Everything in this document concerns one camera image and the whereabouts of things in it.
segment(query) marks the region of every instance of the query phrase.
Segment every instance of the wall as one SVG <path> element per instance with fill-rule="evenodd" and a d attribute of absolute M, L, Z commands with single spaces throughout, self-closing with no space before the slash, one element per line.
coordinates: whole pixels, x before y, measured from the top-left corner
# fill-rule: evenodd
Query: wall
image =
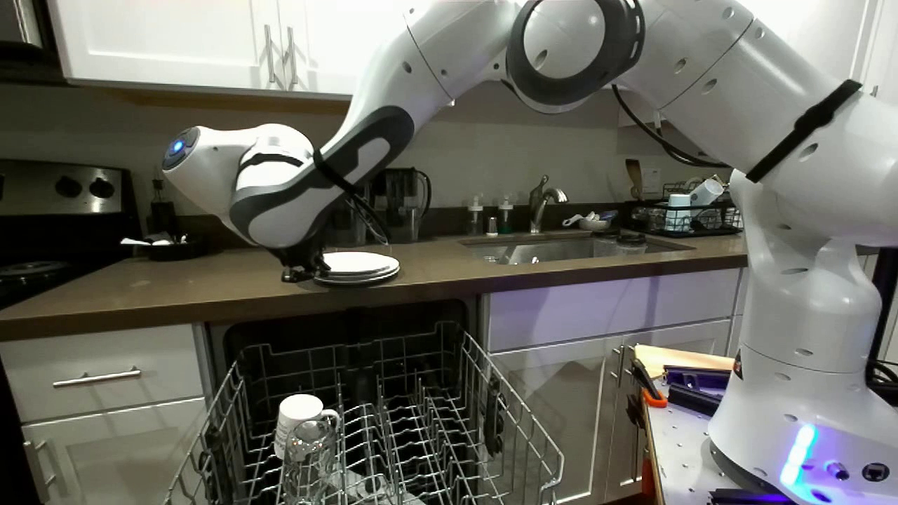
<path fill-rule="evenodd" d="M 317 145 L 336 127 L 336 113 L 229 113 L 198 106 L 141 106 L 103 89 L 0 88 L 0 157 L 73 159 L 132 168 L 136 201 L 145 207 L 164 142 L 185 127 L 251 127 L 284 121 L 303 128 Z M 601 93 L 567 116 L 540 116 L 519 105 L 500 85 L 469 93 L 455 109 L 421 128 L 393 166 L 418 166 L 435 179 L 435 204 L 456 207 L 483 193 L 524 201 L 524 193 L 549 173 L 573 201 L 613 201 L 629 197 L 626 157 L 663 166 L 664 179 L 691 172 L 670 162 L 634 127 L 616 127 L 611 93 Z M 180 214 L 198 214 L 177 199 Z"/>

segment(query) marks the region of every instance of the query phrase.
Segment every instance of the blue light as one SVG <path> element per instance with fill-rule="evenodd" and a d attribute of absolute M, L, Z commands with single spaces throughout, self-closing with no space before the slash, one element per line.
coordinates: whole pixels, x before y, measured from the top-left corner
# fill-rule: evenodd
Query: blue light
<path fill-rule="evenodd" d="M 185 141 L 173 141 L 173 142 L 169 145 L 171 155 L 180 155 L 181 150 L 185 150 Z"/>
<path fill-rule="evenodd" d="M 810 453 L 813 453 L 813 440 L 815 440 L 815 427 L 804 424 L 804 427 L 796 431 L 796 437 L 793 437 L 793 443 L 792 443 L 792 450 L 787 450 L 787 461 L 786 461 L 786 467 L 782 467 L 782 471 L 779 471 L 779 482 L 782 482 L 786 489 L 793 489 L 793 479 L 796 479 L 799 468 L 807 464 L 807 457 L 810 457 Z"/>

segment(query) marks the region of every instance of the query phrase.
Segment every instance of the dish soap bottle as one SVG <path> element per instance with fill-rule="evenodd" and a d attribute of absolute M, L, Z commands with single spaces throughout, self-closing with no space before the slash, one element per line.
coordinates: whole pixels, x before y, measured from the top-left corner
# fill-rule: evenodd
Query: dish soap bottle
<path fill-rule="evenodd" d="M 508 236 L 511 232 L 511 211 L 512 211 L 512 201 L 511 201 L 511 193 L 505 193 L 505 199 L 500 201 L 500 236 Z"/>
<path fill-rule="evenodd" d="M 469 236 L 479 236 L 479 214 L 483 214 L 479 197 L 470 199 L 469 214 L 470 214 Z"/>

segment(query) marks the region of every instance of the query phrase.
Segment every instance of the dishwasher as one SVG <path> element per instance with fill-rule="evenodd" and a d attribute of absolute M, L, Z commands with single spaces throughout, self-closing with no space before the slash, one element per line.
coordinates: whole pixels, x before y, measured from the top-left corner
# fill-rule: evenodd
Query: dishwasher
<path fill-rule="evenodd" d="M 543 505 L 563 455 L 494 367 L 474 302 L 209 328 L 216 395 L 164 505 L 293 505 L 272 453 L 279 398 L 343 415 L 322 505 Z"/>

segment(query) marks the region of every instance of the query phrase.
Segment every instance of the lower cabinet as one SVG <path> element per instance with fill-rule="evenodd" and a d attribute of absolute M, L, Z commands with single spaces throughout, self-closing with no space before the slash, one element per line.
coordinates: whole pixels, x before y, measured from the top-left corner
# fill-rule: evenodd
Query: lower cabinet
<path fill-rule="evenodd" d="M 159 505 L 204 415 L 198 325 L 0 342 L 49 505 Z"/>
<path fill-rule="evenodd" d="M 740 270 L 491 293 L 483 298 L 489 350 L 573 342 L 595 333 L 728 321 Z"/>
<path fill-rule="evenodd" d="M 605 502 L 640 490 L 641 461 L 640 429 L 626 427 L 619 389 L 601 388 L 613 347 L 646 342 L 724 353 L 726 333 L 728 321 L 709 321 L 491 357 L 563 453 L 560 502 Z"/>
<path fill-rule="evenodd" d="M 33 479 L 54 505 L 159 505 L 191 434 L 202 398 L 24 424 Z"/>

